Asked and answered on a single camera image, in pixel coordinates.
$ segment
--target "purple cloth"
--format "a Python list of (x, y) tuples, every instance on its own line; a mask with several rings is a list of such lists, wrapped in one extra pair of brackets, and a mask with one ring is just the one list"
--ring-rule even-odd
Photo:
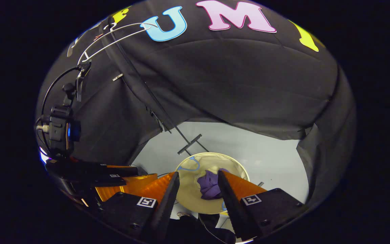
[(201, 186), (200, 192), (202, 193), (201, 199), (212, 200), (219, 199), (222, 197), (221, 190), (218, 186), (218, 175), (206, 170), (205, 176), (198, 178), (198, 184)]

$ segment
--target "yellow letter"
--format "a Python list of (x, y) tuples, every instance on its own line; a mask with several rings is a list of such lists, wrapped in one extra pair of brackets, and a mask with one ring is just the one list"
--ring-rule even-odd
[(312, 50), (318, 52), (319, 51), (319, 48), (316, 46), (316, 44), (314, 43), (314, 40), (312, 39), (311, 35), (304, 29), (302, 29), (300, 26), (296, 25), (295, 23), (293, 23), (297, 30), (299, 31), (300, 33), (300, 36), (302, 38), (300, 38), (300, 43), (302, 43), (304, 46), (307, 46), (309, 48), (311, 48)]
[(117, 24), (122, 19), (124, 19), (124, 17), (126, 17), (127, 12), (129, 12), (129, 7), (123, 9), (122, 11), (118, 11), (116, 14), (113, 15), (114, 23)]

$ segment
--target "pink letter m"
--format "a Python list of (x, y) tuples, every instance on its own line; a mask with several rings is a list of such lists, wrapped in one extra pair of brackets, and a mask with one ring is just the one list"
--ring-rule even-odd
[(196, 5), (203, 7), (209, 15), (212, 21), (212, 24), (209, 26), (211, 30), (221, 31), (230, 28), (229, 24), (223, 22), (222, 17), (228, 19), (233, 25), (241, 29), (247, 16), (250, 21), (248, 24), (249, 28), (255, 31), (277, 32), (261, 12), (261, 7), (252, 3), (238, 2), (236, 9), (232, 9), (215, 0), (202, 1)]

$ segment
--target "black cable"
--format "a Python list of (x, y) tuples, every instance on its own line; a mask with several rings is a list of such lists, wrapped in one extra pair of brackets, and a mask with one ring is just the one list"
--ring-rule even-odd
[(51, 89), (54, 87), (54, 85), (56, 84), (56, 82), (59, 81), (59, 79), (61, 79), (63, 76), (65, 76), (66, 74), (68, 74), (69, 72), (71, 71), (74, 71), (76, 69), (79, 69), (78, 66), (76, 67), (73, 67), (73, 68), (69, 68), (68, 70), (64, 71), (63, 74), (60, 74), (60, 76), (58, 76), (57, 79), (54, 80), (54, 82), (52, 82), (51, 86), (49, 87), (48, 91), (46, 91), (46, 94), (45, 94), (45, 97), (43, 98), (43, 103), (42, 103), (42, 115), (45, 111), (45, 103), (46, 103), (46, 100), (48, 99), (48, 95), (49, 95), (49, 92), (51, 91)]
[(45, 132), (44, 131), (42, 131), (42, 136), (43, 136), (43, 141), (45, 142), (46, 149), (48, 150), (48, 154), (50, 155), (51, 154), (51, 148), (49, 147), (48, 142), (46, 142), (46, 136), (45, 136)]
[(198, 219), (201, 221), (202, 225), (204, 225), (204, 228), (213, 236), (215, 237), (216, 239), (220, 240), (222, 243), (225, 243), (225, 241), (219, 239), (217, 236), (215, 236), (212, 232), (209, 231), (209, 229), (206, 227), (206, 225), (204, 224), (204, 221), (201, 219), (201, 216), (198, 215)]
[(43, 155), (45, 155), (45, 156), (47, 156), (48, 158), (50, 158), (50, 156), (49, 156), (48, 154), (45, 154), (42, 150), (40, 150), (40, 147), (39, 147), (39, 151), (40, 151)]
[[(171, 173), (171, 172), (168, 172), (168, 173)], [(163, 176), (163, 175), (166, 175), (166, 174), (168, 174), (168, 173), (164, 173), (164, 174), (161, 174), (161, 175), (159, 175), (159, 176)], [(159, 176), (157, 176), (157, 177), (159, 178)]]
[(34, 127), (34, 130), (36, 130), (36, 134), (37, 134), (37, 137), (39, 138), (40, 142), (41, 142), (42, 144), (45, 144), (45, 143), (43, 142), (43, 140), (42, 140), (42, 139), (40, 138), (40, 136), (39, 136), (39, 130), (37, 130), (37, 124), (38, 124), (40, 121), (41, 121), (40, 118), (38, 118), (38, 119), (36, 120), (36, 125), (35, 125), (35, 127)]

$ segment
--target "black tent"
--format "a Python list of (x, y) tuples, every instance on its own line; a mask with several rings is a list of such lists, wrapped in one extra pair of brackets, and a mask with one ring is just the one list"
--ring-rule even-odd
[[(82, 137), (73, 156), (129, 165), (148, 140), (161, 133), (150, 110), (165, 130), (185, 121), (223, 122), (281, 140), (299, 139), (297, 151), (310, 187), (305, 204), (312, 210), (338, 184), (353, 150), (355, 104), (345, 74), (316, 37), (267, 7), (246, 0), (221, 0), (232, 9), (238, 9), (237, 4), (243, 8), (241, 3), (260, 7), (270, 31), (267, 25), (262, 30), (254, 26), (261, 21), (255, 12), (247, 15), (251, 21), (243, 18), (241, 26), (239, 18), (214, 13), (215, 8), (207, 4), (217, 3), (149, 0), (102, 20), (61, 52), (43, 82), (36, 117), (41, 115), (43, 98), (54, 79), (76, 66), (80, 57), (87, 59), (84, 51), (94, 40), (99, 39), (86, 52), (90, 57), (149, 27), (132, 25), (101, 37), (111, 28), (146, 23), (158, 16), (160, 31), (176, 30), (172, 32), (175, 37), (159, 40), (160, 35), (147, 30), (91, 58), (82, 101), (73, 104), (74, 116), (82, 123)], [(164, 16), (170, 9), (173, 12)], [(184, 28), (178, 27), (177, 12)], [(211, 27), (218, 20), (214, 14), (222, 16), (229, 28)], [(316, 51), (302, 40), (308, 35)], [(67, 74), (50, 91), (45, 114), (62, 102), (60, 87), (76, 76), (76, 72)]]

